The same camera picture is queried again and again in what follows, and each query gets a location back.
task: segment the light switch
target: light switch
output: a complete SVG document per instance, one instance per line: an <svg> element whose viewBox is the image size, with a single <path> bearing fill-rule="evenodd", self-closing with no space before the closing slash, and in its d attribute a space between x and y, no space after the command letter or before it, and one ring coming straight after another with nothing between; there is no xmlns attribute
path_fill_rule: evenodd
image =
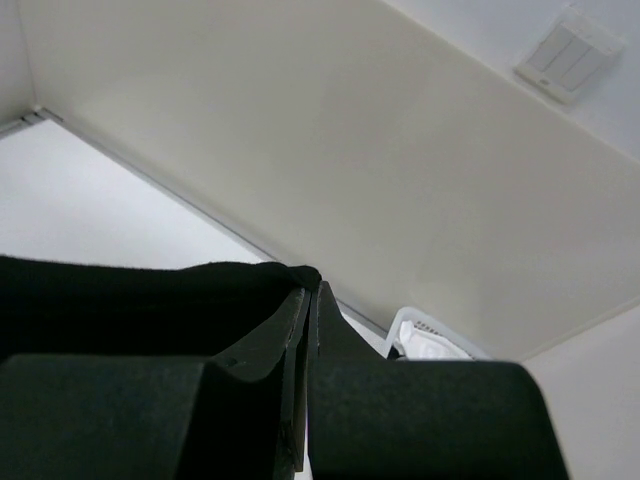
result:
<svg viewBox="0 0 640 480"><path fill-rule="evenodd" d="M569 104L596 72L612 63L623 46L620 39L569 8L515 71L556 100Z"/></svg>

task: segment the white light switch panel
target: white light switch panel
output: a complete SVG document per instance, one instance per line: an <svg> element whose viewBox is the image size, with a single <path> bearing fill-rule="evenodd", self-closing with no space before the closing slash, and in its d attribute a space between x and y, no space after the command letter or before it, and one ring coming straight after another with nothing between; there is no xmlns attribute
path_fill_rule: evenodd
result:
<svg viewBox="0 0 640 480"><path fill-rule="evenodd" d="M619 38L568 8L515 71L561 103L571 104L622 51Z"/></svg>

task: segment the white basket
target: white basket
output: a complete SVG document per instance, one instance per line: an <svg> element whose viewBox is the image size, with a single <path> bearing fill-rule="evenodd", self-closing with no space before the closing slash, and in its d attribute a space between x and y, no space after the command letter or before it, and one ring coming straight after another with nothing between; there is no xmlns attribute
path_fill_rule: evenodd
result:
<svg viewBox="0 0 640 480"><path fill-rule="evenodd" d="M400 325L406 320L409 320L413 324L414 328L418 330L439 335L449 340L458 348L467 352L474 360L487 360L491 358L480 347L474 345L462 335L454 332L435 318L413 307L403 307L398 310L398 313L396 313L396 317L393 319L393 324L391 324L391 329L389 330L389 334L385 340L384 350L382 351L385 358L389 356L391 347L393 347L393 341L398 336Z"/></svg>

